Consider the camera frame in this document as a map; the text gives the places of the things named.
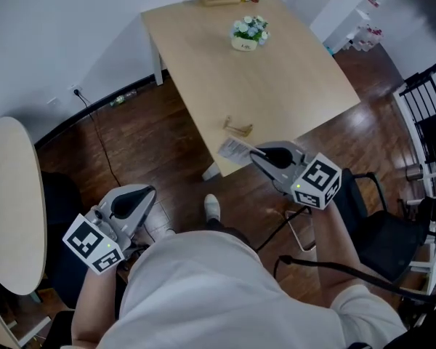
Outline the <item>light wooden table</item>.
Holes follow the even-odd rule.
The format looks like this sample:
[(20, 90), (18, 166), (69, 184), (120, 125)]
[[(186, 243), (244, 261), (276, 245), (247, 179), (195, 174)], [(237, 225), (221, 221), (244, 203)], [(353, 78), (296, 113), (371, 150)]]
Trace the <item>light wooden table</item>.
[[(251, 52), (233, 49), (232, 24), (260, 15), (267, 43)], [(209, 180), (238, 165), (218, 154), (233, 127), (251, 126), (246, 141), (258, 145), (295, 140), (359, 103), (352, 85), (318, 41), (282, 0), (205, 7), (184, 1), (142, 13), (150, 36), (154, 73), (166, 68), (213, 163)]]

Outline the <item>black metal rack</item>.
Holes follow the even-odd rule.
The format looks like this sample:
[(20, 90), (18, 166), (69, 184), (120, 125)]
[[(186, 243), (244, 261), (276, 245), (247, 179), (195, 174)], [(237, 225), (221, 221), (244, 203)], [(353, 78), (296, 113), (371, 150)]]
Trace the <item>black metal rack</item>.
[(411, 117), (413, 131), (419, 141), (419, 152), (423, 154), (421, 165), (430, 174), (436, 173), (436, 63), (421, 73), (405, 80), (405, 89), (399, 98)]

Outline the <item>person's leg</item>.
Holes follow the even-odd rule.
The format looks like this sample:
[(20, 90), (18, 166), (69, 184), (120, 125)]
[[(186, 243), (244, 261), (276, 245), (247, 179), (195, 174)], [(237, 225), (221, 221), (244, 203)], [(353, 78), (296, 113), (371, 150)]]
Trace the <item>person's leg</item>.
[(211, 219), (207, 220), (206, 229), (220, 232), (220, 233), (226, 233), (226, 234), (229, 234), (231, 236), (234, 236), (234, 237), (238, 238), (240, 241), (242, 241), (245, 245), (252, 248), (248, 238), (242, 232), (240, 232), (239, 230), (237, 230), (235, 228), (224, 226), (216, 218), (211, 218)]

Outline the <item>white pot with flowers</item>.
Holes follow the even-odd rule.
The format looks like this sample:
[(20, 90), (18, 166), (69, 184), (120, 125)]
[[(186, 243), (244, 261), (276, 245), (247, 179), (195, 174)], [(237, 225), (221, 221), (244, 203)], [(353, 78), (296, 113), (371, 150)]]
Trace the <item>white pot with flowers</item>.
[(236, 20), (231, 33), (232, 47), (238, 51), (251, 52), (264, 45), (270, 37), (267, 25), (268, 22), (260, 15)]

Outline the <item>person's left forearm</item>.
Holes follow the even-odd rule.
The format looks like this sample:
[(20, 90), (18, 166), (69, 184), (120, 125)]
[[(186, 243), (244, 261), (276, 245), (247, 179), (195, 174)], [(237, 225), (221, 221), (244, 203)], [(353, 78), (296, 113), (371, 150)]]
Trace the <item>person's left forearm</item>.
[(97, 275), (88, 269), (71, 324), (72, 345), (95, 349), (115, 323), (116, 268)]

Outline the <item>black chair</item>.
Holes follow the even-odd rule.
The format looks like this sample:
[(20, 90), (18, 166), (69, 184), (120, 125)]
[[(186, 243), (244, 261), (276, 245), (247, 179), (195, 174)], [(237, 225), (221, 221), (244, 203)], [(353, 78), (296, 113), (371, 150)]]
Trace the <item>black chair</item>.
[(47, 215), (45, 273), (50, 286), (70, 309), (76, 307), (87, 266), (64, 244), (63, 236), (82, 212), (81, 194), (69, 176), (41, 172)]
[[(369, 179), (374, 183), (381, 210), (368, 213), (357, 184), (359, 179)], [(333, 203), (339, 210), (360, 263), (390, 282), (399, 281), (419, 247), (424, 245), (433, 212), (433, 199), (425, 197), (419, 202), (414, 220), (400, 218), (388, 211), (373, 172), (354, 174), (345, 168)]]

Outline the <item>person's white shoe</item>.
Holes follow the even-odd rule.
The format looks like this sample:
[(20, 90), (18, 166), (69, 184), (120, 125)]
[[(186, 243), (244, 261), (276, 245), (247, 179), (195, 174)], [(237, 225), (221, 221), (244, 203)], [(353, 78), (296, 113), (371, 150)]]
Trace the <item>person's white shoe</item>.
[(220, 221), (221, 209), (217, 197), (213, 194), (207, 194), (204, 199), (204, 211), (206, 220), (218, 220)]

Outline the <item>person's right forearm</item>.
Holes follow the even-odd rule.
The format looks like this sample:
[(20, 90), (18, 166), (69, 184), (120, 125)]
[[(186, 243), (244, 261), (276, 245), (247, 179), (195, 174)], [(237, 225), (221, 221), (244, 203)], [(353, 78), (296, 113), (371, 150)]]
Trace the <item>person's right forearm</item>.
[[(318, 262), (335, 262), (356, 270), (360, 260), (342, 216), (332, 201), (324, 210), (312, 213), (312, 224)], [(328, 268), (319, 268), (320, 289), (325, 305), (329, 308), (336, 297), (345, 289), (363, 282), (346, 273)]]

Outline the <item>green plastic bottle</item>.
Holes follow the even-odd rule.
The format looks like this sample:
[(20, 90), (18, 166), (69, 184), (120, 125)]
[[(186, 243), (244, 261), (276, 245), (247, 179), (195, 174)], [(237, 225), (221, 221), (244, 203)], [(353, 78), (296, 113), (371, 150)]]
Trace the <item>green plastic bottle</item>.
[(116, 107), (118, 105), (121, 105), (121, 104), (125, 103), (127, 100), (130, 100), (133, 97), (136, 97), (136, 96), (137, 96), (137, 90), (136, 89), (132, 89), (129, 92), (123, 94), (123, 95), (119, 95), (116, 99), (111, 101), (110, 102), (110, 106), (111, 107)]

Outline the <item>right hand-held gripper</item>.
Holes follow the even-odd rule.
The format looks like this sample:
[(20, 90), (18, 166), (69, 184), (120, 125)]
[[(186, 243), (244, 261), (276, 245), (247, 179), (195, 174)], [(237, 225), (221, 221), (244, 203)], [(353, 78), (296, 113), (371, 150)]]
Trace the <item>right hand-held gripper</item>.
[(310, 155), (289, 141), (264, 143), (250, 152), (251, 161), (280, 193), (294, 202), (325, 209), (341, 187), (342, 170), (322, 153)]

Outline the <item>round wooden table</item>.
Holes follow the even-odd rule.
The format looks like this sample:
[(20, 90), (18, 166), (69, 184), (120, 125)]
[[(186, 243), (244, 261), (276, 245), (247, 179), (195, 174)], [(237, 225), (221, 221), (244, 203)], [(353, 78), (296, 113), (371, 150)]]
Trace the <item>round wooden table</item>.
[(47, 257), (47, 216), (41, 170), (26, 128), (0, 118), (0, 284), (31, 294)]

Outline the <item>white shelf with items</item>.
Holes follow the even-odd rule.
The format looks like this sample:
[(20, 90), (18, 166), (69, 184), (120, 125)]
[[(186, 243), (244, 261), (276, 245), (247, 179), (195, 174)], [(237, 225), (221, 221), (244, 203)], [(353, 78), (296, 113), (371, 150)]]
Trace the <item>white shelf with items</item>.
[(355, 18), (355, 24), (350, 32), (346, 35), (346, 44), (343, 50), (351, 47), (357, 51), (368, 52), (373, 49), (383, 38), (380, 28), (371, 22), (371, 15), (375, 12), (384, 0), (362, 0), (352, 12)]

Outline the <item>person's white shirt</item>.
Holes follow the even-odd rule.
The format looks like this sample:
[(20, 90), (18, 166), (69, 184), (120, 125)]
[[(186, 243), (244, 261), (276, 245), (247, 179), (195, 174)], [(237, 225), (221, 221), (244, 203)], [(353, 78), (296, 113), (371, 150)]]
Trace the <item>person's white shirt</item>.
[(289, 297), (236, 237), (195, 231), (160, 240), (136, 261), (97, 349), (383, 349), (404, 332), (363, 285), (329, 308), (309, 305)]

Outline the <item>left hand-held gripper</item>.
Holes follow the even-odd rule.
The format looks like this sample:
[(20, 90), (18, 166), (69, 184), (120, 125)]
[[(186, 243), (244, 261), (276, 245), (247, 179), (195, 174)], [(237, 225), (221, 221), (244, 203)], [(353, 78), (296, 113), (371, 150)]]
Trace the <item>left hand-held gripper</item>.
[(134, 244), (133, 238), (155, 202), (156, 190), (152, 185), (114, 188), (85, 215), (78, 214), (62, 240), (88, 268), (100, 275), (147, 247)]

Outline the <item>white printed table card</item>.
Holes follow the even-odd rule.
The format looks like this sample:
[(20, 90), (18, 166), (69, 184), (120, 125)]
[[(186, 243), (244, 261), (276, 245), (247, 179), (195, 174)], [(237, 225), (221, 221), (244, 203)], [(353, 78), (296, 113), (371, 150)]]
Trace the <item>white printed table card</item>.
[(251, 163), (251, 152), (259, 153), (259, 150), (232, 135), (226, 138), (217, 151), (219, 156), (241, 167)]

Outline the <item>small wooden stand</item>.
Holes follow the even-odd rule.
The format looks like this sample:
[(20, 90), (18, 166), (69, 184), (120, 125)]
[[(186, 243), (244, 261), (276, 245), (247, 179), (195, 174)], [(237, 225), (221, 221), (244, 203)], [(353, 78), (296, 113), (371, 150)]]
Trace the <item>small wooden stand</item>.
[(225, 119), (225, 122), (223, 124), (223, 129), (228, 131), (228, 132), (231, 132), (237, 136), (248, 137), (253, 130), (253, 125), (248, 124), (248, 125), (243, 126), (243, 127), (233, 126), (231, 116), (227, 116)]

